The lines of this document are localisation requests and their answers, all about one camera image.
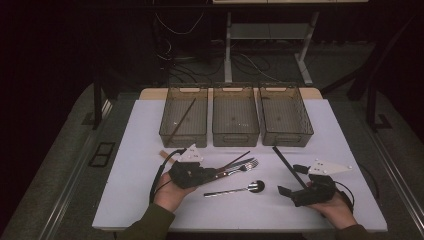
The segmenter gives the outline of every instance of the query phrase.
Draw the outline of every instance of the white table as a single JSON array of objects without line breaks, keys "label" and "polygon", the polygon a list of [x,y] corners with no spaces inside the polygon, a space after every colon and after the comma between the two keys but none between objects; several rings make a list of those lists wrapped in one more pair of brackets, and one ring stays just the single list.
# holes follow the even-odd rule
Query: white table
[{"label": "white table", "polygon": [[[136,101],[92,224],[94,228],[123,230],[139,220],[148,207],[150,187],[163,162],[159,156],[163,145],[158,132],[164,104],[165,100],[158,99]],[[355,195],[354,215],[366,229],[387,231],[386,221],[329,103],[322,99],[308,99],[305,106],[315,134],[305,148],[279,147],[280,151],[292,165],[310,166],[315,159],[321,159],[353,166],[352,171],[333,175],[333,179],[348,186]],[[250,172],[200,186],[176,211],[177,217],[170,231],[307,232],[332,228],[314,210],[295,207],[289,198],[279,195],[278,185],[292,190],[300,190],[301,186],[271,147],[262,146],[260,140],[257,147],[251,148],[213,147],[211,112],[210,101],[208,147],[199,149],[205,157],[202,166],[221,167],[248,150],[251,153],[246,157],[256,157],[259,166]],[[266,184],[265,190],[258,194],[239,192],[203,197],[205,192],[241,188],[258,179]]]}]

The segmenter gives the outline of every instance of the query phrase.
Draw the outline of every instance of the silver spoon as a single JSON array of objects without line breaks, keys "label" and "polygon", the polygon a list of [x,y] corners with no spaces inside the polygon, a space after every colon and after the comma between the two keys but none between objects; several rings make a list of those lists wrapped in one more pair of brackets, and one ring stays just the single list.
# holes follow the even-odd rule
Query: silver spoon
[{"label": "silver spoon", "polygon": [[253,193],[259,193],[262,192],[265,189],[265,183],[261,180],[257,180],[249,184],[246,188],[239,188],[234,190],[228,190],[228,191],[222,191],[222,192],[211,192],[211,193],[204,193],[204,197],[214,197],[222,194],[229,194],[234,192],[241,192],[241,191],[250,191]]}]

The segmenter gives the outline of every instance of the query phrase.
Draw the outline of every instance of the hand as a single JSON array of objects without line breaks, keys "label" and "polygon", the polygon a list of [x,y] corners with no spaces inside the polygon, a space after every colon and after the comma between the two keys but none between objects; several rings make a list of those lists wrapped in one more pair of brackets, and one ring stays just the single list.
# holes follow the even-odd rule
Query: hand
[{"label": "hand", "polygon": [[337,229],[344,229],[358,224],[349,207],[344,202],[343,197],[338,192],[334,194],[334,197],[330,201],[315,203],[308,207],[322,213]]},{"label": "hand", "polygon": [[164,173],[160,177],[159,183],[156,186],[156,189],[158,188],[160,189],[156,191],[153,202],[170,212],[177,210],[184,197],[196,190],[195,187],[181,189],[172,182],[168,173]]}]

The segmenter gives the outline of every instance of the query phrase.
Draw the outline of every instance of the wire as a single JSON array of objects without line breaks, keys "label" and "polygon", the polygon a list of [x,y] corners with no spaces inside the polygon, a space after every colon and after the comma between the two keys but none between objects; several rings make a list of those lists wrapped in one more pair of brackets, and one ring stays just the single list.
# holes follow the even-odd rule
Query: wire
[{"label": "wire", "polygon": [[350,191],[350,189],[348,187],[346,187],[346,185],[344,185],[344,184],[342,184],[340,182],[336,182],[336,181],[334,181],[334,182],[337,183],[337,184],[339,184],[339,185],[341,185],[341,186],[343,186],[346,190],[349,191],[350,195],[352,196],[352,208],[353,208],[355,206],[355,197],[353,196],[352,191]]},{"label": "wire", "polygon": [[163,60],[165,60],[165,61],[171,61],[172,60],[172,58],[166,58],[166,57],[163,57],[162,55],[160,55],[159,53],[156,53],[156,56],[158,56],[158,58],[161,58],[161,59],[163,59]]},{"label": "wire", "polygon": [[171,159],[172,156],[174,156],[176,153],[178,154],[183,154],[186,151],[186,149],[177,149],[175,151],[173,151],[172,153],[170,153],[168,155],[168,157],[165,158],[165,160],[163,161],[162,165],[159,166],[158,172],[156,173],[155,179],[153,180],[153,184],[152,187],[150,188],[150,195],[149,195],[149,202],[153,203],[153,200],[155,199],[155,189],[156,189],[156,185],[158,185],[159,182],[159,178],[162,176],[163,170],[165,169],[165,165],[166,163],[169,161],[169,159]]},{"label": "wire", "polygon": [[247,52],[249,55],[253,55],[256,54],[257,52],[261,52],[261,51],[270,51],[271,53],[277,53],[280,50],[286,50],[289,48],[292,48],[294,46],[296,46],[297,44],[291,42],[290,40],[285,40],[285,45],[284,46],[280,46],[280,42],[275,42],[275,43],[269,43],[266,42],[266,44],[260,44],[262,43],[264,40],[261,41],[253,41],[252,44],[250,44],[250,47],[248,47],[248,49],[246,48],[241,48],[239,45],[236,46],[237,50],[236,51],[243,51],[243,52]]},{"label": "wire", "polygon": [[358,163],[358,166],[360,168],[362,168],[370,176],[370,178],[371,178],[371,180],[372,180],[372,182],[374,184],[374,187],[375,187],[375,198],[377,200],[380,199],[380,189],[378,187],[377,181],[375,180],[374,176],[371,174],[370,171],[368,171],[368,169],[364,165]]},{"label": "wire", "polygon": [[238,64],[240,64],[240,62],[238,61],[238,60],[236,60],[235,58],[232,58],[232,60],[234,60],[234,61],[231,61],[231,63],[240,71],[240,72],[242,72],[242,73],[245,73],[245,74],[248,74],[248,75],[252,75],[252,76],[256,76],[256,75],[260,75],[261,73],[260,72],[257,72],[257,71],[255,71],[254,73],[251,73],[251,72],[247,72],[247,71],[245,71],[245,70],[243,70]]},{"label": "wire", "polygon": [[155,191],[155,195],[156,195],[156,193],[157,193],[157,192],[158,192],[161,188],[165,187],[165,186],[166,186],[166,184],[168,184],[168,183],[170,183],[170,182],[172,182],[172,179],[171,179],[171,180],[169,180],[168,182],[166,182],[166,183],[162,184],[160,187],[158,187],[158,188],[156,189],[156,191]]},{"label": "wire", "polygon": [[165,40],[165,41],[168,43],[168,45],[169,45],[169,49],[168,49],[168,51],[166,51],[166,53],[165,53],[165,54],[168,54],[168,53],[170,53],[170,52],[171,52],[172,45],[171,45],[171,43],[168,41],[168,39],[164,38],[164,40]]},{"label": "wire", "polygon": [[171,75],[172,77],[175,77],[176,79],[180,80],[181,83],[184,83],[184,80],[182,78],[178,77],[177,75],[172,74],[172,73],[169,73],[169,75]]},{"label": "wire", "polygon": [[[255,64],[256,66],[258,66],[258,68],[261,70],[261,71],[268,71],[268,70],[270,70],[271,69],[271,64],[264,58],[264,57],[262,57],[262,56],[258,56],[260,59],[262,59],[262,61],[264,61],[265,63],[266,63],[266,67],[265,68],[259,68],[259,66],[257,65],[257,64]],[[234,60],[235,61],[238,61],[241,65],[243,65],[243,66],[245,66],[245,67],[248,67],[248,68],[252,68],[252,69],[255,69],[256,70],[256,68],[255,68],[255,66],[252,66],[252,64],[251,64],[251,62],[249,62],[249,64],[246,64],[246,63],[243,63],[243,62],[241,62],[241,61],[239,61],[239,60],[237,60],[236,58],[234,58]]]},{"label": "wire", "polygon": [[272,79],[274,81],[278,81],[278,79],[273,78],[273,77],[267,75],[266,73],[262,72],[262,70],[259,69],[258,66],[256,66],[256,64],[248,56],[246,56],[244,54],[240,54],[240,55],[243,56],[243,57],[245,57],[247,60],[249,60],[249,62],[252,63],[252,65],[256,68],[256,70],[258,70],[258,72],[260,72],[262,75],[264,75],[265,77],[267,77],[269,79]]},{"label": "wire", "polygon": [[183,70],[180,70],[180,69],[176,69],[176,68],[171,68],[172,70],[174,70],[174,71],[177,71],[177,72],[180,72],[180,73],[184,73],[184,74],[186,74],[187,76],[189,76],[195,83],[197,83],[197,80],[193,77],[193,76],[191,76],[191,74],[190,73],[188,73],[188,72],[184,72]]},{"label": "wire", "polygon": [[220,61],[218,68],[216,70],[214,70],[213,72],[210,72],[210,73],[196,73],[193,70],[191,70],[191,69],[189,69],[189,68],[187,68],[185,66],[182,66],[181,64],[176,65],[176,67],[184,68],[184,69],[186,69],[187,71],[189,71],[193,75],[206,77],[206,76],[211,76],[211,75],[214,75],[214,74],[218,73],[219,70],[221,69],[223,63],[224,63],[224,59],[222,59],[222,61]]},{"label": "wire", "polygon": [[200,20],[203,18],[203,15],[204,15],[205,13],[204,12],[202,12],[202,14],[200,15],[200,17],[197,19],[197,21],[194,23],[194,25],[193,25],[193,27],[191,27],[190,28],[190,30],[188,30],[188,31],[186,31],[186,32],[177,32],[177,31],[175,31],[175,30],[173,30],[173,29],[171,29],[170,27],[168,27],[161,19],[160,19],[160,17],[159,17],[159,15],[157,14],[157,13],[155,13],[155,15],[156,15],[156,19],[162,24],[162,26],[164,26],[166,29],[168,29],[170,32],[172,32],[172,33],[174,33],[174,34],[177,34],[177,35],[185,35],[185,34],[190,34],[191,32],[193,32],[193,30],[196,28],[196,26],[197,26],[197,24],[200,22]]},{"label": "wire", "polygon": [[192,60],[192,59],[196,59],[196,57],[176,57],[174,58],[174,60]]}]

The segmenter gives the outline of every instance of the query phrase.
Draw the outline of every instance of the gray mesh basket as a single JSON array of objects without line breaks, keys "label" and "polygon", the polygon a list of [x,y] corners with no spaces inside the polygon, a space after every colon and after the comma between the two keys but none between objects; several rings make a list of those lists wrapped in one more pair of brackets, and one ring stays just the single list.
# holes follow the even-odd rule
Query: gray mesh basket
[{"label": "gray mesh basket", "polygon": [[255,147],[259,121],[251,83],[215,83],[212,133],[215,147]]},{"label": "gray mesh basket", "polygon": [[314,134],[296,83],[259,83],[262,144],[305,147]]},{"label": "gray mesh basket", "polygon": [[208,87],[201,83],[169,85],[159,130],[164,147],[207,146]]}]

